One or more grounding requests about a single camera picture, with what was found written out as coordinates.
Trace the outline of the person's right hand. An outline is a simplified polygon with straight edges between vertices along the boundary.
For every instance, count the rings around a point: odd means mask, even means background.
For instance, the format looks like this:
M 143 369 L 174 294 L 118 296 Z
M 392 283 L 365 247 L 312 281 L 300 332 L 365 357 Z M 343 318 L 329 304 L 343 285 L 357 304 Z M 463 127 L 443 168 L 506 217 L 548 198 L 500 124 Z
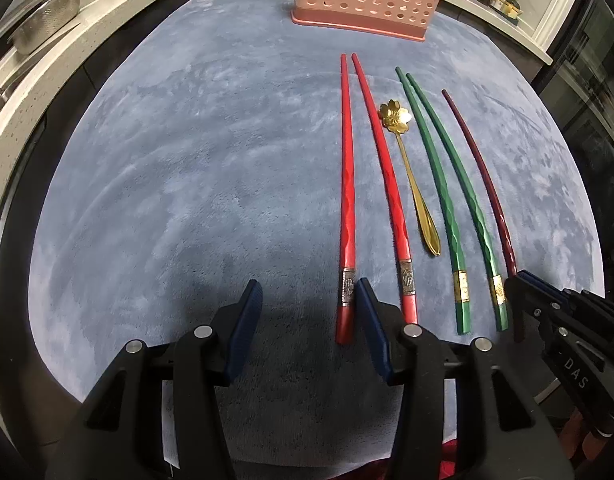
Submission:
M 609 442 L 607 437 L 598 437 L 587 427 L 582 413 L 576 408 L 559 434 L 559 442 L 565 456 L 579 462 L 593 462 Z

